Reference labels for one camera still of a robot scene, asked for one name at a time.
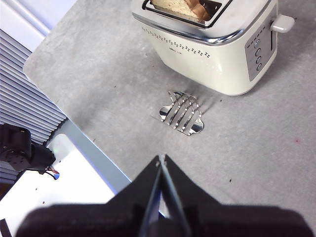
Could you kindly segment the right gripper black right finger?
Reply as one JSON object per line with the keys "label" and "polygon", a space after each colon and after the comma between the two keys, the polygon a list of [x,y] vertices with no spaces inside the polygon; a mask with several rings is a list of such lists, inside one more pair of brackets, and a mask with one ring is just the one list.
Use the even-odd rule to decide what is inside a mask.
{"label": "right gripper black right finger", "polygon": [[310,237],[304,217],[270,205],[223,204],[194,183],[168,156],[161,169],[172,217],[191,237]]}

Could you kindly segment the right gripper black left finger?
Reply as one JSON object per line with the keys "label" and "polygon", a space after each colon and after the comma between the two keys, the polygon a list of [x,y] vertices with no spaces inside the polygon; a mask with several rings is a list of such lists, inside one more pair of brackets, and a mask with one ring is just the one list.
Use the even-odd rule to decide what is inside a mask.
{"label": "right gripper black left finger", "polygon": [[145,237],[163,218],[159,212],[161,165],[155,156],[107,203],[55,204],[31,211],[18,237]]}

